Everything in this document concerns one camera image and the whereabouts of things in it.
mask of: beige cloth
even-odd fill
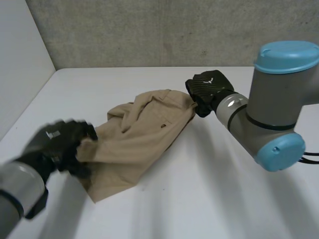
[[[108,112],[96,128],[98,142],[84,141],[78,160],[89,162],[90,179],[82,180],[94,202],[135,186],[194,117],[195,103],[183,92],[151,91],[134,103]]]

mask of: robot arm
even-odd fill
[[[56,170],[85,178],[90,171],[76,159],[81,140],[97,140],[92,125],[85,122],[57,122],[43,127],[22,156],[0,168],[0,238],[13,230],[21,218],[31,219],[45,208],[45,185]]]
[[[186,87],[199,116],[215,111],[255,161],[274,172],[292,166],[305,152],[294,127],[302,106],[319,103],[318,62],[319,47],[313,43],[273,42],[260,49],[249,100],[219,71],[195,75]]]

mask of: concrete wall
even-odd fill
[[[25,1],[0,0],[0,140],[54,72]]]
[[[318,0],[26,0],[57,69],[249,66],[276,40],[319,43]]]

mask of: blue joint cap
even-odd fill
[[[319,63],[319,46],[308,41],[277,41],[262,46],[255,68],[268,74],[307,70]]]
[[[276,172],[298,162],[305,149],[303,138],[297,133],[289,133],[265,144],[254,159],[267,171]]]

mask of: white table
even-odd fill
[[[19,155],[56,119],[94,126],[139,93],[174,89],[215,67],[96,68],[57,71],[0,142],[0,162]],[[248,96],[252,67],[218,67]],[[319,106],[304,107],[296,131],[319,151]],[[47,208],[10,239],[317,239],[319,166],[262,169],[216,119],[195,119],[137,187],[93,204],[78,181],[51,176]]]

